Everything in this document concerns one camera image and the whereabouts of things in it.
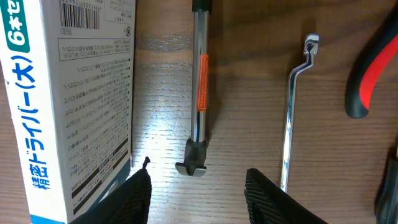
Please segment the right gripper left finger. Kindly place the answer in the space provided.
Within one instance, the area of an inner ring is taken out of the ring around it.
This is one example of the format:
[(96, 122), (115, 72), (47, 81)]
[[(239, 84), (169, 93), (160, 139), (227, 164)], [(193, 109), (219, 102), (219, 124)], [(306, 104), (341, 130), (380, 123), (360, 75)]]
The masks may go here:
[(146, 157), (142, 168), (122, 186), (71, 224), (146, 224), (152, 195), (151, 179), (146, 169), (149, 162)]

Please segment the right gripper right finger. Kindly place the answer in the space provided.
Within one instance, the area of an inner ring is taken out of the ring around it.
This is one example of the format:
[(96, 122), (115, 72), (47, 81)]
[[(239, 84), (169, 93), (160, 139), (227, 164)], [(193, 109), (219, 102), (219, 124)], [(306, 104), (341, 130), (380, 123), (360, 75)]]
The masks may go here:
[(251, 224), (326, 224), (255, 168), (246, 172), (244, 195)]

